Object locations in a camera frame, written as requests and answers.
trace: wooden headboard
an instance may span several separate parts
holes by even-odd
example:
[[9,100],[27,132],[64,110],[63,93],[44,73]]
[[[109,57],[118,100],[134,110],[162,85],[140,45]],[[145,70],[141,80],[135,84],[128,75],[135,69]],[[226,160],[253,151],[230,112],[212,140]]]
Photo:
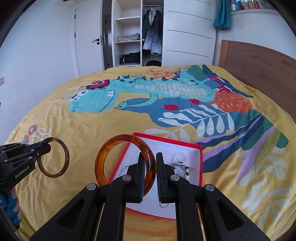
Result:
[[296,122],[296,60],[259,45],[222,40],[219,67],[267,95]]

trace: wall socket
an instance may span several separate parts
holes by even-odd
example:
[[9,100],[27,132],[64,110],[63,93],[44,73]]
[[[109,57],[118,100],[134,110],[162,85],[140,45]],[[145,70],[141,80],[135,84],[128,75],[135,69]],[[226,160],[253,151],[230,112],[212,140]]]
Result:
[[0,79],[0,86],[4,84],[4,77]]

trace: black door handle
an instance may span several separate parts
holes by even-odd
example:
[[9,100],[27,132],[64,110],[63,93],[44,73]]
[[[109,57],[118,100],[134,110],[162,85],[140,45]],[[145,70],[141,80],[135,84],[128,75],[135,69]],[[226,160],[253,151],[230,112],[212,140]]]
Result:
[[[95,42],[95,41],[100,41],[100,39],[95,39],[93,42]],[[92,42],[92,43],[93,43],[93,42]]]

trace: dinosaur belly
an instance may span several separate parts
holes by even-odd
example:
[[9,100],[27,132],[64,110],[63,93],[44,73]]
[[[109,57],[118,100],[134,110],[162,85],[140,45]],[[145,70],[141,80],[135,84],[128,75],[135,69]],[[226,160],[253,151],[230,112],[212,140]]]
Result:
[[136,89],[146,89],[148,91],[163,92],[171,97],[186,96],[189,99],[206,98],[207,92],[203,88],[182,85],[180,83],[165,84],[157,82],[155,85],[137,85]]

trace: metal screw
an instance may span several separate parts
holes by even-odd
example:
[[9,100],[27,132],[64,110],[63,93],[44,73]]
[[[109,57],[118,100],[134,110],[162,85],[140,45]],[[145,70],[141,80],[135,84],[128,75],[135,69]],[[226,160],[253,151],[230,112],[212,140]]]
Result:
[[124,180],[124,181],[130,181],[131,180],[131,176],[130,175],[124,175],[122,177],[122,180]]
[[205,189],[207,189],[208,191],[212,192],[215,190],[215,187],[212,184],[207,184],[205,186]]
[[95,190],[96,189],[96,184],[93,184],[93,183],[88,184],[86,188],[87,188],[87,190],[90,190],[90,191]]
[[170,178],[173,180],[173,181],[178,181],[180,179],[180,177],[178,175],[171,175]]

